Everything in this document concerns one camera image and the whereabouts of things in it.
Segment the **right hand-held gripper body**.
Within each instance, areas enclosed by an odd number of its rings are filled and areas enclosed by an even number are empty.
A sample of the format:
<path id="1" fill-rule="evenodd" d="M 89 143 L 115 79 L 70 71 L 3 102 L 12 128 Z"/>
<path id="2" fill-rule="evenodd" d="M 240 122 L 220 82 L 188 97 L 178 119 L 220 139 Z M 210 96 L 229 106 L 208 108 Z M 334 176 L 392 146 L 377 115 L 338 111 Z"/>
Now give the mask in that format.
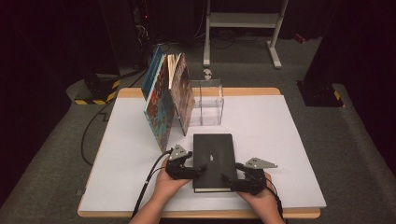
<path id="1" fill-rule="evenodd" d="M 275 163 L 259 158 L 251 158 L 244 165 L 248 168 L 247 172 L 243 172 L 245 178 L 236 179 L 231 190 L 247 192 L 251 195 L 257 195 L 267 187 L 264 170 L 277 167 Z"/>

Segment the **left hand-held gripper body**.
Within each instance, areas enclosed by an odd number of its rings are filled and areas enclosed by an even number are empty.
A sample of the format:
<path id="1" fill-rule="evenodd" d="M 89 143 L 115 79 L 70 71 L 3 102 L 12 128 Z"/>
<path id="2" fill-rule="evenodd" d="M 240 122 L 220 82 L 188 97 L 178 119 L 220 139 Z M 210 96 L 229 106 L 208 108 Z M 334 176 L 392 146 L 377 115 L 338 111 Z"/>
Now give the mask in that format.
<path id="1" fill-rule="evenodd" d="M 193 179 L 191 176 L 192 167 L 185 166 L 185 155 L 187 150 L 179 144 L 171 148 L 171 154 L 165 167 L 173 179 Z"/>

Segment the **black hardcover book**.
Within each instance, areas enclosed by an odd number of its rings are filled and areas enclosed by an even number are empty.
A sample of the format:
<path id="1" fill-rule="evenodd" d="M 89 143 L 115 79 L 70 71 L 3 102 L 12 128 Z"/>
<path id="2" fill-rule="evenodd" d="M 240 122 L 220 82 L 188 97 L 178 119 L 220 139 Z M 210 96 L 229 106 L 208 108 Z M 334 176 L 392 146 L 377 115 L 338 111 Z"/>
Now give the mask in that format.
<path id="1" fill-rule="evenodd" d="M 230 133 L 196 133 L 193 166 L 205 170 L 192 181 L 195 193 L 230 192 L 229 180 L 237 178 L 233 136 Z"/>

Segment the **light blue picture book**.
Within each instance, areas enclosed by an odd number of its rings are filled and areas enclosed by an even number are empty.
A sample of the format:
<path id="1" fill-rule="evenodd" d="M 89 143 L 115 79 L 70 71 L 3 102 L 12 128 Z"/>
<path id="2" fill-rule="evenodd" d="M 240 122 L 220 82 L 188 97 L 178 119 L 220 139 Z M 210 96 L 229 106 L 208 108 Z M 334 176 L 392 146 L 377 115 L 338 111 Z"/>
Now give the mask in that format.
<path id="1" fill-rule="evenodd" d="M 161 57 L 147 98 L 144 114 L 161 152 L 165 152 L 169 140 L 175 107 L 168 89 L 167 58 Z"/>

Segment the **clear acrylic book rack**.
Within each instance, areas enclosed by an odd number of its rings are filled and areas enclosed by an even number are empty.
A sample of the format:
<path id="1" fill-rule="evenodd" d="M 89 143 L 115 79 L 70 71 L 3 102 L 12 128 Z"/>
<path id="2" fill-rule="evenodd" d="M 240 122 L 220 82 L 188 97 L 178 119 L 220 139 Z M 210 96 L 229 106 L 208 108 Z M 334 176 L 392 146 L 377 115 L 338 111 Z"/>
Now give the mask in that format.
<path id="1" fill-rule="evenodd" d="M 224 95 L 219 79 L 194 80 L 192 83 L 194 107 L 190 126 L 220 125 Z"/>

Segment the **purple softcover book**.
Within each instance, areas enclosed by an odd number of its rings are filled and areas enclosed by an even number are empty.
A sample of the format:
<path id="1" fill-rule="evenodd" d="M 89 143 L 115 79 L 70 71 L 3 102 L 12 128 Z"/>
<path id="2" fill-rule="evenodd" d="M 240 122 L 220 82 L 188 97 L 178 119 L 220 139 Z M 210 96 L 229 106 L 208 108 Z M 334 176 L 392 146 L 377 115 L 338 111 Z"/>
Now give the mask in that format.
<path id="1" fill-rule="evenodd" d="M 171 93 L 182 132 L 187 135 L 195 101 L 185 54 L 168 54 L 167 65 L 168 90 Z"/>

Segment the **person's right hand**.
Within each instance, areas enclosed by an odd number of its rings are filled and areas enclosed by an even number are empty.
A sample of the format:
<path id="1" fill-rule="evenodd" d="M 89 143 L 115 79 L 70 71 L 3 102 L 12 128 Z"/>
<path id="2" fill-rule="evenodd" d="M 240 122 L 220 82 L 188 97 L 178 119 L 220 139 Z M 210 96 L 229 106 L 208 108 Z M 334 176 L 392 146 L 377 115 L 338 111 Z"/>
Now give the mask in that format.
<path id="1" fill-rule="evenodd" d="M 237 194 L 249 204 L 257 216 L 278 216 L 276 197 L 269 189 L 263 189 L 257 195 L 241 191 L 237 191 Z"/>

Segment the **person's left hand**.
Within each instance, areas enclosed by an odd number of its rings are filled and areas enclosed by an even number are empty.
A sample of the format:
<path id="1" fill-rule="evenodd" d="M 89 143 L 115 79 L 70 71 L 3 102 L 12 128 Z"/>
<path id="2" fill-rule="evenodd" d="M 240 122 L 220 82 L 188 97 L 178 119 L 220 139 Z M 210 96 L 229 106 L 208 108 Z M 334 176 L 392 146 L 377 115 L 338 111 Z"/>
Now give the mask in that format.
<path id="1" fill-rule="evenodd" d="M 156 203 L 166 205 L 189 182 L 189 179 L 173 179 L 165 170 L 161 170 L 157 174 L 152 199 Z"/>

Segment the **black stand with striped base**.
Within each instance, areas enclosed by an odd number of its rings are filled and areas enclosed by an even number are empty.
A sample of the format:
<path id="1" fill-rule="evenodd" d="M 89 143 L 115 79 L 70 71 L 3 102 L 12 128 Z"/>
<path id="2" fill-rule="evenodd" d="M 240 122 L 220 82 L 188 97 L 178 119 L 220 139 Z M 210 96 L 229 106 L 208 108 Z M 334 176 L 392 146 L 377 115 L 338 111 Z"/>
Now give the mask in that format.
<path id="1" fill-rule="evenodd" d="M 303 80 L 307 106 L 340 107 L 335 83 L 361 99 L 394 93 L 396 87 L 396 0 L 339 0 Z"/>
<path id="2" fill-rule="evenodd" d="M 101 0 L 62 0 L 67 42 L 84 85 L 77 100 L 106 104 L 117 89 L 115 60 Z"/>

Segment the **white metal stand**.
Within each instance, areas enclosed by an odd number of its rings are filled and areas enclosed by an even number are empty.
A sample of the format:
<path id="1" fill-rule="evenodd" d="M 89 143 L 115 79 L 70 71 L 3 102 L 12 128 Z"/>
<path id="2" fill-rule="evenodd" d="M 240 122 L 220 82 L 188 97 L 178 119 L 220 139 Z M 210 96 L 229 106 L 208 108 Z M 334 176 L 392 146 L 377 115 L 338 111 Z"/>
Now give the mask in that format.
<path id="1" fill-rule="evenodd" d="M 205 10 L 205 45 L 203 66 L 210 66 L 210 29 L 211 28 L 259 28 L 273 29 L 273 35 L 266 42 L 275 69 L 281 69 L 282 64 L 276 51 L 276 41 L 286 14 L 289 0 L 282 0 L 277 13 L 232 13 L 212 12 L 211 0 L 206 0 Z"/>

